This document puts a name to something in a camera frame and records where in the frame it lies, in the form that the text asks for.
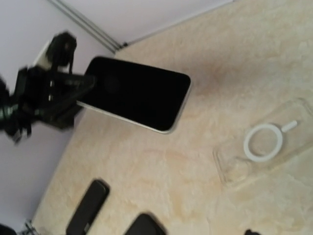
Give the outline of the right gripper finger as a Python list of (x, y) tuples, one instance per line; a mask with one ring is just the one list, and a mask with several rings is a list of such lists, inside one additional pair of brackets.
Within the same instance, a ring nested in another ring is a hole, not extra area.
[(253, 231), (251, 229), (248, 229), (245, 231), (244, 235), (260, 235), (260, 233)]

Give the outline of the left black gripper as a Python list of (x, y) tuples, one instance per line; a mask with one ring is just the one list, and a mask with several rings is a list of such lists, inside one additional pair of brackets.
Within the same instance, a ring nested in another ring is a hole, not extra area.
[[(53, 72), (40, 66), (21, 68), (12, 98), (12, 124), (27, 127), (39, 121), (59, 130), (73, 128), (82, 109), (77, 101), (95, 84), (92, 75)], [(41, 110), (46, 101), (50, 104), (48, 117)]]

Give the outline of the phone from clear case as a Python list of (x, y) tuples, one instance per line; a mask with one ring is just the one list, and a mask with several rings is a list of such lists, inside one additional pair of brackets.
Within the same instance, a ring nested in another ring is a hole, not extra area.
[(174, 129), (192, 84), (183, 73), (100, 56), (86, 74), (96, 84), (79, 105), (159, 133)]

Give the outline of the clear phone case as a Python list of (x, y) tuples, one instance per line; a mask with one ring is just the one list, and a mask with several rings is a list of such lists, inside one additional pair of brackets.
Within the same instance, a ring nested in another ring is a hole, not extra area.
[(221, 183), (235, 187), (274, 170), (312, 145), (313, 104), (296, 98), (218, 145), (213, 156)]

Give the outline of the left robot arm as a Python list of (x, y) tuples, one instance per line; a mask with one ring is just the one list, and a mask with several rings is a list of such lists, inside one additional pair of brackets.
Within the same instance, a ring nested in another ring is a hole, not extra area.
[(81, 110), (77, 101), (96, 84), (90, 75), (44, 70), (38, 66), (22, 68), (18, 72), (13, 94), (0, 82), (0, 129), (14, 143), (30, 137), (31, 126), (44, 123), (58, 130), (74, 126)]

